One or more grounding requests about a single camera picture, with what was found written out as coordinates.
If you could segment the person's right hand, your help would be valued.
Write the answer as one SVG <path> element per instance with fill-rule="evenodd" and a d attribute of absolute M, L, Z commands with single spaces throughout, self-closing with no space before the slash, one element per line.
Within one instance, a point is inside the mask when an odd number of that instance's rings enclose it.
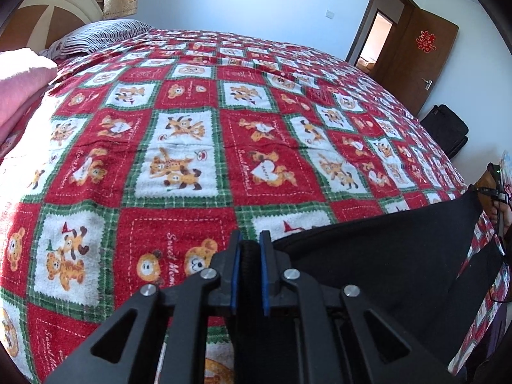
<path fill-rule="evenodd" d="M 511 207 L 499 201 L 493 201 L 490 211 L 490 221 L 497 234 L 501 234 L 500 239 L 508 244 L 508 230 L 511 227 Z"/>

